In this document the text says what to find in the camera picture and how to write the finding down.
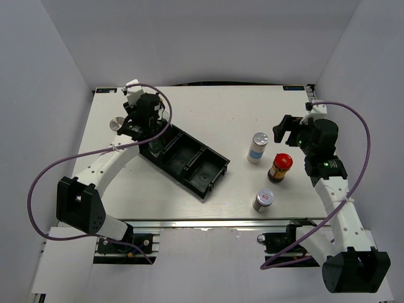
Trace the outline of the clear oil glass bottle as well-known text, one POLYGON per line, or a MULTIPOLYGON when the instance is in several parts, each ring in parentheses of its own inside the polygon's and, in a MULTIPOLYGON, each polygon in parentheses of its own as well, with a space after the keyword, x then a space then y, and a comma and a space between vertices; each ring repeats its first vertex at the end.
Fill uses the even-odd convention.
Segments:
POLYGON ((151 141, 148 143, 148 148, 149 148, 150 154, 153 157, 158 158, 159 154, 163 150, 163 143, 160 140, 154 140, 154 141, 151 141))

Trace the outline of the dark sauce glass bottle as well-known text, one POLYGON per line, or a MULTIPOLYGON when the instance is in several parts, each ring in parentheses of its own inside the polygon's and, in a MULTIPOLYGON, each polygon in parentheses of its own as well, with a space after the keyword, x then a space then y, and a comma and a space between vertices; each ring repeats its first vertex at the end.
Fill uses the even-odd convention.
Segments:
POLYGON ((159 131, 166 129, 168 131, 171 127, 170 118, 172 117, 171 111, 169 109, 161 109, 159 112, 158 126, 159 131))

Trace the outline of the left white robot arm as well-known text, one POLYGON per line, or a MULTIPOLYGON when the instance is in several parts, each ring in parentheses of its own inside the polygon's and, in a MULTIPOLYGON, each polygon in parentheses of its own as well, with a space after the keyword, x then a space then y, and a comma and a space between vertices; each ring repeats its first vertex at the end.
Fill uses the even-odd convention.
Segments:
POLYGON ((167 125, 161 116, 164 105, 158 93, 140 95, 128 110, 110 149, 85 170, 71 178, 63 177, 57 185, 57 219, 88 235, 112 239, 112 245, 120 252, 132 248, 133 228, 106 214, 102 196, 124 166, 140 154, 140 145, 167 125))

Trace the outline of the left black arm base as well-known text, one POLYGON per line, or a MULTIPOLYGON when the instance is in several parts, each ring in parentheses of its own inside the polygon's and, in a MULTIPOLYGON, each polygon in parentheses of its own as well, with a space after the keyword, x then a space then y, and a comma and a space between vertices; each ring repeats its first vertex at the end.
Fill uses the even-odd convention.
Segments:
POLYGON ((101 237, 96 244, 94 264, 152 265, 157 258, 160 234, 154 230, 133 228, 123 240, 101 237))

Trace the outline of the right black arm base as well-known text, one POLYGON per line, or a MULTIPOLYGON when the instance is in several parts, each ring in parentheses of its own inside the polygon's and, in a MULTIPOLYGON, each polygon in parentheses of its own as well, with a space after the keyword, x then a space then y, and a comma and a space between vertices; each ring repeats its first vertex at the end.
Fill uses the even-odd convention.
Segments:
MULTIPOLYGON (((269 260, 276 253, 285 249, 296 240, 297 227, 316 227, 317 224, 307 218, 291 220, 283 232, 267 232, 257 236, 257 242, 264 245, 265 260, 269 260)), ((281 268, 308 268, 318 267, 317 262, 301 245, 291 248, 278 257, 271 265, 282 264, 281 268)))

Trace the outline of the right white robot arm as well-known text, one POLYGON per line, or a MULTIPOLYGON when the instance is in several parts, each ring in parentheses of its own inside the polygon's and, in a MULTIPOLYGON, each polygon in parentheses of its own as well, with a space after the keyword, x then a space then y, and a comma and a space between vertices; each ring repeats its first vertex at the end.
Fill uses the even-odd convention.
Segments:
POLYGON ((376 293, 391 265, 388 253, 379 251, 369 240, 361 224, 351 192, 347 172, 337 157, 335 144, 338 126, 331 120, 285 115, 273 127, 274 141, 296 146, 305 155, 305 172, 321 198, 333 240, 317 226, 301 225, 285 236, 286 246, 294 252, 303 248, 321 267, 323 282, 331 293, 376 293))

